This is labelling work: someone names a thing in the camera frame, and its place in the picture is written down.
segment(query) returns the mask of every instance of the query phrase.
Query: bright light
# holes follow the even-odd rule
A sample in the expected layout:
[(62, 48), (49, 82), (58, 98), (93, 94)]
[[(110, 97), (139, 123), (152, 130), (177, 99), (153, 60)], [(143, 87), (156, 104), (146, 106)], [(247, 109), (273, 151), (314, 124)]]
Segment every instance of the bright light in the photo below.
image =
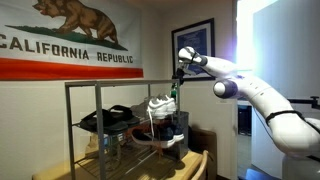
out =
[(239, 73), (252, 72), (255, 68), (253, 45), (253, 14), (278, 0), (239, 0), (237, 9), (236, 62)]

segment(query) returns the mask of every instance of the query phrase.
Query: sneaker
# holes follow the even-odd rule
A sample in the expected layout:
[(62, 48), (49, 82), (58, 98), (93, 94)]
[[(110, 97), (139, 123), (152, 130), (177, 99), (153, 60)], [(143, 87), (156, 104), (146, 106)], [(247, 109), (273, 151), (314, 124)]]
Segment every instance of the sneaker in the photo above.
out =
[(170, 148), (175, 143), (171, 128), (159, 128), (155, 131), (154, 136), (150, 133), (143, 133), (141, 129), (134, 129), (131, 136), (137, 144), (160, 146), (164, 149)]
[(168, 97), (167, 95), (159, 95), (158, 98), (160, 101), (164, 101), (167, 105), (167, 114), (173, 114), (177, 108), (176, 108), (176, 103), (173, 98)]
[(183, 128), (181, 124), (166, 124), (163, 128), (170, 128), (173, 132), (173, 139), (175, 142), (179, 142), (184, 139)]
[(147, 98), (144, 99), (144, 101), (138, 105), (133, 105), (130, 107), (132, 114), (134, 116), (137, 116), (139, 118), (146, 118), (146, 110), (148, 108), (148, 103), (149, 101), (146, 100)]
[(149, 101), (147, 112), (149, 113), (149, 116), (156, 119), (164, 119), (167, 116), (167, 103), (158, 98), (152, 98)]

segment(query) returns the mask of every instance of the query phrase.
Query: shoe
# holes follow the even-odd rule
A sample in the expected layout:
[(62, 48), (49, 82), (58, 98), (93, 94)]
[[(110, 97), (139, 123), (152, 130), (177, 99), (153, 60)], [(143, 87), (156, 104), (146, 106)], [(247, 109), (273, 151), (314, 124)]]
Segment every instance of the shoe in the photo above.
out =
[(156, 119), (164, 119), (167, 116), (167, 103), (158, 98), (152, 98), (147, 108), (149, 116)]
[(132, 139), (141, 145), (151, 145), (161, 147), (163, 149), (170, 148), (174, 145), (173, 132), (171, 128), (155, 128), (155, 134), (144, 133), (141, 129), (134, 129), (132, 131)]
[[(97, 132), (97, 117), (95, 117), (96, 114), (97, 112), (94, 111), (84, 117), (80, 121), (79, 127), (90, 132)], [(118, 121), (117, 119), (113, 118), (108, 110), (102, 109), (102, 118), (104, 134), (115, 135), (128, 130), (127, 123)]]
[(143, 101), (142, 103), (140, 103), (138, 105), (131, 106), (130, 109), (132, 111), (132, 114), (136, 117), (139, 117), (139, 118), (145, 118), (147, 115), (146, 110), (148, 108), (148, 102)]
[(177, 108), (176, 108), (176, 103), (173, 98), (169, 98), (167, 95), (160, 95), (158, 97), (160, 101), (164, 101), (167, 105), (167, 115), (173, 114)]
[(171, 130), (173, 131), (173, 138), (175, 142), (179, 142), (184, 139), (183, 128), (181, 124), (171, 124), (169, 128), (171, 128)]
[(128, 128), (140, 124), (140, 119), (132, 114), (130, 108), (122, 105), (114, 105), (109, 109), (112, 117), (117, 121), (124, 121)]

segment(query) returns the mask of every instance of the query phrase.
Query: shoe sole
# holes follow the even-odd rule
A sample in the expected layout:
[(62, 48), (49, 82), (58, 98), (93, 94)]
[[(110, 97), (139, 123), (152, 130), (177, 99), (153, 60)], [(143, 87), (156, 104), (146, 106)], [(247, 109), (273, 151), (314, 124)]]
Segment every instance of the shoe sole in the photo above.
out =
[(151, 116), (156, 119), (164, 119), (167, 116), (167, 113), (151, 113)]
[(176, 109), (167, 109), (167, 114), (168, 115), (171, 115), (171, 114), (173, 114), (174, 112), (176, 111)]
[(136, 139), (132, 135), (131, 135), (131, 137), (138, 144), (146, 145), (146, 146), (148, 146), (148, 145), (150, 145), (150, 146), (159, 146), (160, 145), (160, 147), (164, 148), (164, 149), (170, 148), (175, 143), (174, 139), (169, 140), (169, 141), (142, 141), (142, 140)]
[(174, 136), (173, 136), (173, 139), (174, 139), (175, 142), (179, 142), (179, 141), (181, 141), (181, 140), (184, 139), (184, 135), (183, 135), (183, 134), (174, 135)]

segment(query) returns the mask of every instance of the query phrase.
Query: shoelace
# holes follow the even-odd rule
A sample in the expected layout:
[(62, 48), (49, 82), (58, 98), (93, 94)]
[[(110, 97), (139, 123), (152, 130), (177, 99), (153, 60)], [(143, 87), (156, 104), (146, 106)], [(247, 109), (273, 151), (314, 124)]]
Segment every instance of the shoelace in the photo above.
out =
[(148, 107), (148, 114), (150, 118), (150, 126), (151, 126), (151, 134), (152, 134), (152, 141), (154, 139), (154, 131), (153, 131), (153, 121), (152, 121), (152, 115), (151, 115), (151, 109)]

